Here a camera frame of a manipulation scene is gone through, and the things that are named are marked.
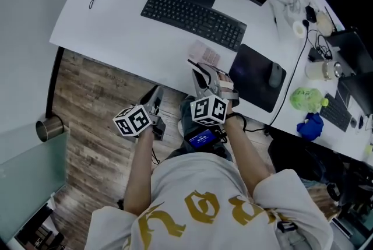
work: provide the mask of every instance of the blue plush toy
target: blue plush toy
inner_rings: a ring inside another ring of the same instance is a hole
[[[305,121],[297,125],[297,132],[305,140],[313,141],[321,135],[324,123],[318,113],[308,113]]]

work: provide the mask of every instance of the glass panel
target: glass panel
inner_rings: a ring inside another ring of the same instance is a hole
[[[63,133],[0,165],[0,237],[7,243],[66,183]]]

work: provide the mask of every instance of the black mouse pad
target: black mouse pad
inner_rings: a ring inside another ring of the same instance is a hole
[[[229,76],[241,98],[267,112],[272,112],[284,83],[286,71],[282,70],[281,83],[277,88],[272,88],[268,84],[271,71],[271,60],[242,44]]]

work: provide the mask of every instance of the wall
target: wall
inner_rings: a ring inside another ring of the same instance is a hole
[[[45,113],[57,46],[49,43],[66,0],[0,0],[0,133]]]

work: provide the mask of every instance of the small display screen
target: small display screen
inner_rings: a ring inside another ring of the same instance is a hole
[[[190,138],[189,142],[193,147],[200,148],[205,144],[213,141],[214,139],[216,139],[215,135],[207,129],[201,132],[200,134],[194,136],[193,138]]]

